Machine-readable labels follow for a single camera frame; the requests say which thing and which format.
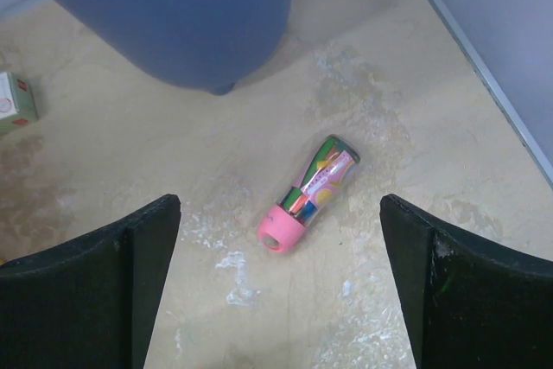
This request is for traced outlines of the blue plastic bucket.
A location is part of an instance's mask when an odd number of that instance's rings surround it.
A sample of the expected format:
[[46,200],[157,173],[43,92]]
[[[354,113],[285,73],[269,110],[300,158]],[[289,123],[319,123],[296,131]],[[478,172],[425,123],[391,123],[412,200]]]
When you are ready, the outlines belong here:
[[276,51],[291,0],[55,0],[148,75],[217,95]]

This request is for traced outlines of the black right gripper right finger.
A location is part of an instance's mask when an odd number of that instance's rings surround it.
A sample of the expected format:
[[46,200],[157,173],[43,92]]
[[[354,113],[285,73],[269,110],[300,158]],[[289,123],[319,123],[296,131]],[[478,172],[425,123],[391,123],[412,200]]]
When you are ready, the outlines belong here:
[[394,195],[380,222],[418,368],[550,368],[552,263]]

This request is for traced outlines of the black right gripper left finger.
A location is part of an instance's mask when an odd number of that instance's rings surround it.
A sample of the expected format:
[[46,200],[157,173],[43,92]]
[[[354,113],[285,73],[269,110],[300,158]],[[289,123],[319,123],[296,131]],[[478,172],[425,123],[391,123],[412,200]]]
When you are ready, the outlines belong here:
[[1,267],[3,368],[142,368],[181,221],[166,194]]

